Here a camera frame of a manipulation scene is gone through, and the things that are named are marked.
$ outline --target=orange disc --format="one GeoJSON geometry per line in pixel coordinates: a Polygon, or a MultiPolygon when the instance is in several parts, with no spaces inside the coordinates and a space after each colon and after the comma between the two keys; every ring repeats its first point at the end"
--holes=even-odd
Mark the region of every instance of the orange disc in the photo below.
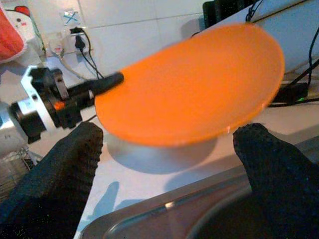
{"type": "Polygon", "coordinates": [[[209,29],[122,69],[124,82],[95,99],[111,134],[178,146],[228,133],[275,96],[283,51],[254,24],[209,29]]]}

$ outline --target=black device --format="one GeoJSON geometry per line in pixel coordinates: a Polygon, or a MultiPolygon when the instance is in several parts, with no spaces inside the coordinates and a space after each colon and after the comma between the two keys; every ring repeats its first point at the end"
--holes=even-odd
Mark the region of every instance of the black device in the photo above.
{"type": "Polygon", "coordinates": [[[207,1],[203,4],[205,27],[209,28],[253,3],[254,0],[207,1]]]}

